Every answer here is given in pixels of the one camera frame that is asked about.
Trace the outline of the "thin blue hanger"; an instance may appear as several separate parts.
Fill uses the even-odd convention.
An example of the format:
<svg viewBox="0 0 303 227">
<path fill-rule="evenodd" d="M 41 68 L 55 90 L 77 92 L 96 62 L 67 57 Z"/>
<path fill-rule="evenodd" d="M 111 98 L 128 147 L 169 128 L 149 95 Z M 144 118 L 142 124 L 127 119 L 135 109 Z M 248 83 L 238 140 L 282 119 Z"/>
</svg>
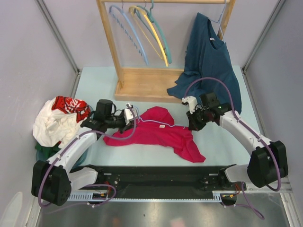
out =
<svg viewBox="0 0 303 227">
<path fill-rule="evenodd" d="M 170 128 L 173 128 L 173 127 L 182 127 L 183 129 L 186 128 L 186 126 L 183 126 L 183 125 L 180 125 L 180 124 L 168 124 L 168 123 L 165 123 L 165 122 L 159 122 L 159 121 L 156 121 L 156 120 L 144 120 L 140 115 L 139 115 L 139 108 L 135 105 L 132 106 L 132 108 L 134 108 L 136 110 L 136 113 L 138 115 L 138 122 L 152 122 L 152 123 L 157 123 L 159 125 L 165 125 L 165 126 L 168 126 Z"/>
</svg>

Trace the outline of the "pink t shirt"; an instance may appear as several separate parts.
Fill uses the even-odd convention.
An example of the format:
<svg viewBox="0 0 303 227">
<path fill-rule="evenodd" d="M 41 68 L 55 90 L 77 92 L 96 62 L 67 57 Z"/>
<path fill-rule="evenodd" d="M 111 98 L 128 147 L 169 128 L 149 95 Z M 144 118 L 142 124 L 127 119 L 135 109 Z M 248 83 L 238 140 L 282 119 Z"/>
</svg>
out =
<svg viewBox="0 0 303 227">
<path fill-rule="evenodd" d="M 168 109 L 160 106 L 154 106 L 147 109 L 140 115 L 144 120 L 156 120 L 168 124 L 175 124 L 175 121 Z M 105 137 L 103 141 L 108 146 L 120 147 L 131 144 L 160 145 L 173 148 L 174 153 L 182 159 L 193 163 L 203 163 L 206 160 L 196 143 L 192 132 L 186 127 L 170 128 L 165 125 L 159 125 L 152 122 L 138 122 L 134 134 L 131 138 L 123 140 L 122 138 L 131 135 L 133 130 L 126 130 L 124 133 L 115 132 L 112 136 L 116 139 Z"/>
</svg>

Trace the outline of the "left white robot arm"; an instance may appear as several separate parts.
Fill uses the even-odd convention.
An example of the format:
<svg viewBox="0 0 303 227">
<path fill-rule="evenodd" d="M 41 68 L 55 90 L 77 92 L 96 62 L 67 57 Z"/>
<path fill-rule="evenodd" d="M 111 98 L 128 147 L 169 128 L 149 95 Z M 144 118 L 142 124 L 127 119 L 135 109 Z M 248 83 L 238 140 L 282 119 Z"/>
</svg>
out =
<svg viewBox="0 0 303 227">
<path fill-rule="evenodd" d="M 105 184 L 103 170 L 94 165 L 86 165 L 73 171 L 73 167 L 85 151 L 98 139 L 118 137 L 106 133 L 108 129 L 119 129 L 121 133 L 130 129 L 131 134 L 121 140 L 131 138 L 137 127 L 138 112 L 130 104 L 116 115 L 116 105 L 111 100 L 100 99 L 95 111 L 85 119 L 77 134 L 56 154 L 46 161 L 38 160 L 33 167 L 31 193 L 37 197 L 40 207 L 51 204 L 62 206 L 72 192 L 93 187 L 110 188 Z"/>
</svg>

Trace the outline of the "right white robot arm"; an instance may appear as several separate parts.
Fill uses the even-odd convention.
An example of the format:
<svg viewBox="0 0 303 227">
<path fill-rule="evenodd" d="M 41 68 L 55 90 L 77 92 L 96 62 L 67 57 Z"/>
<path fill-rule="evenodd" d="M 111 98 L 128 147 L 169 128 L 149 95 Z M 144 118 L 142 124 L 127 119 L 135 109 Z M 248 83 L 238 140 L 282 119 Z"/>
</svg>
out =
<svg viewBox="0 0 303 227">
<path fill-rule="evenodd" d="M 223 169 L 218 184 L 224 190 L 235 182 L 251 182 L 262 188 L 273 182 L 281 183 L 288 176 L 286 147 L 281 141 L 272 141 L 249 127 L 229 103 L 221 104 L 214 93 L 203 94 L 198 103 L 194 96 L 182 98 L 187 105 L 189 130 L 200 131 L 208 122 L 214 122 L 227 130 L 248 152 L 247 165 L 231 165 Z"/>
</svg>

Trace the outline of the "dark blue t shirt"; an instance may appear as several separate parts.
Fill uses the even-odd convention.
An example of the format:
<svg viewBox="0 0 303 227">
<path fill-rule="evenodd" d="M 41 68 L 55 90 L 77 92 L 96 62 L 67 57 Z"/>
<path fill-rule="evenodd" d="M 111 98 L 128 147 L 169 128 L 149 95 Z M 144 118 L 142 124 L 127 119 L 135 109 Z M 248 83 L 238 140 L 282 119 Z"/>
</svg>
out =
<svg viewBox="0 0 303 227">
<path fill-rule="evenodd" d="M 210 19 L 197 13 L 185 55 L 184 71 L 168 88 L 170 96 L 182 99 L 214 92 L 220 103 L 233 103 L 242 112 L 239 82 L 232 68 L 227 45 L 216 35 Z"/>
</svg>

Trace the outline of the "white and red shirt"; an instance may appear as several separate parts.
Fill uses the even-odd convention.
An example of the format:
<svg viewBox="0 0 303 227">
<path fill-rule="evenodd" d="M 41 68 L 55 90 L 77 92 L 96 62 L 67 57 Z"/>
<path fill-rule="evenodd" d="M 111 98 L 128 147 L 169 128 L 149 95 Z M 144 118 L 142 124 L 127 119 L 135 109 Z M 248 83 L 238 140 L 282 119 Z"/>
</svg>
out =
<svg viewBox="0 0 303 227">
<path fill-rule="evenodd" d="M 90 114 L 91 108 L 85 101 L 57 96 L 40 110 L 33 124 L 33 136 L 43 147 L 63 148 Z"/>
</svg>

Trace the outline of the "light blue notched hanger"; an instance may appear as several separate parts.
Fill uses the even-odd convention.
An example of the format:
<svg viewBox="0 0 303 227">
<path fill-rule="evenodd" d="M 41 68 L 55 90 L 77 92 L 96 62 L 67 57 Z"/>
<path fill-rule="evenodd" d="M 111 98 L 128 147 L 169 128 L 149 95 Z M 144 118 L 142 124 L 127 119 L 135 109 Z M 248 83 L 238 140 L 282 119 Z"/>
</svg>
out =
<svg viewBox="0 0 303 227">
<path fill-rule="evenodd" d="M 112 18 L 118 23 L 119 27 L 123 30 L 127 38 L 131 41 L 132 45 L 135 47 L 136 51 L 139 53 L 139 55 L 143 58 L 143 61 L 146 65 L 149 65 L 149 60 L 147 57 L 147 54 L 145 52 L 145 49 L 143 47 L 143 44 L 136 32 L 136 29 L 133 25 L 133 23 L 130 21 L 129 17 L 124 12 L 123 8 L 111 4 L 109 6 L 109 15 L 112 16 Z M 115 12 L 119 12 L 122 16 L 123 20 L 120 20 L 118 16 L 115 15 Z"/>
</svg>

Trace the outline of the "wooden clothes rack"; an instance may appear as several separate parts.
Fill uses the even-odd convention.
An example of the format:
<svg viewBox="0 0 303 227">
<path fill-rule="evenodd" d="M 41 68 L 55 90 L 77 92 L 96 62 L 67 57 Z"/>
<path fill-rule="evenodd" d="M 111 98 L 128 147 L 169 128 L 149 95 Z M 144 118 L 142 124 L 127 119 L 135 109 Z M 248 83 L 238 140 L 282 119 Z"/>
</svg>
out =
<svg viewBox="0 0 303 227">
<path fill-rule="evenodd" d="M 174 84 L 182 72 L 181 69 L 129 68 L 122 67 L 119 62 L 105 3 L 143 3 L 144 0 L 97 0 L 96 2 L 118 78 L 115 99 L 118 101 L 178 103 L 176 98 L 167 94 L 166 89 Z M 224 0 L 154 0 L 154 2 L 164 4 L 224 4 Z M 224 33 L 235 0 L 228 0 L 227 3 L 229 11 L 223 29 Z"/>
</svg>

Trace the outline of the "green garment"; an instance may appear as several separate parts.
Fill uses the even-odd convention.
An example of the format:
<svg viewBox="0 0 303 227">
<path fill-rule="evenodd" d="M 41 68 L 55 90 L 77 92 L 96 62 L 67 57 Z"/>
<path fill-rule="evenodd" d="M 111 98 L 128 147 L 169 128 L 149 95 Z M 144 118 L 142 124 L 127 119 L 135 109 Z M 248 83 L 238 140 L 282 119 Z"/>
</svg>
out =
<svg viewBox="0 0 303 227">
<path fill-rule="evenodd" d="M 53 147 L 45 147 L 39 144 L 39 142 L 36 143 L 35 149 L 38 151 L 40 156 L 42 156 L 44 159 L 48 159 L 49 157 L 53 156 L 55 153 L 57 153 L 60 148 L 60 141 L 56 143 Z"/>
</svg>

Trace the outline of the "teal laundry basket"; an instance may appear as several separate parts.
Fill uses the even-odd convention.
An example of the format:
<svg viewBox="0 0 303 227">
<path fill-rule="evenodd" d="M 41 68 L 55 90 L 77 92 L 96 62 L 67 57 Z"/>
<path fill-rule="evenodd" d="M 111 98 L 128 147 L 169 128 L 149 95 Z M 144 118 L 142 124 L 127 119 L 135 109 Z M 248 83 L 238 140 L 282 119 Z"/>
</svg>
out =
<svg viewBox="0 0 303 227">
<path fill-rule="evenodd" d="M 35 119 L 33 136 L 36 139 L 36 160 L 46 161 L 56 154 L 80 128 L 77 114 L 84 113 L 83 110 L 64 113 L 59 109 L 52 110 L 52 106 L 50 102 L 46 103 Z"/>
</svg>

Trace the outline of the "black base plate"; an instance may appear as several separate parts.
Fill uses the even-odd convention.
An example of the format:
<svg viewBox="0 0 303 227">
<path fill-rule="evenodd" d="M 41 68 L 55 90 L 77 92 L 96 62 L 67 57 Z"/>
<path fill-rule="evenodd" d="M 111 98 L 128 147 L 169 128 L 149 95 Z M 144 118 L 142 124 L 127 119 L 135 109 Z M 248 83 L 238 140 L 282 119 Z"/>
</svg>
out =
<svg viewBox="0 0 303 227">
<path fill-rule="evenodd" d="M 116 192 L 194 192 L 221 191 L 236 195 L 240 182 L 231 183 L 223 176 L 224 166 L 98 166 L 99 175 L 92 188 Z"/>
</svg>

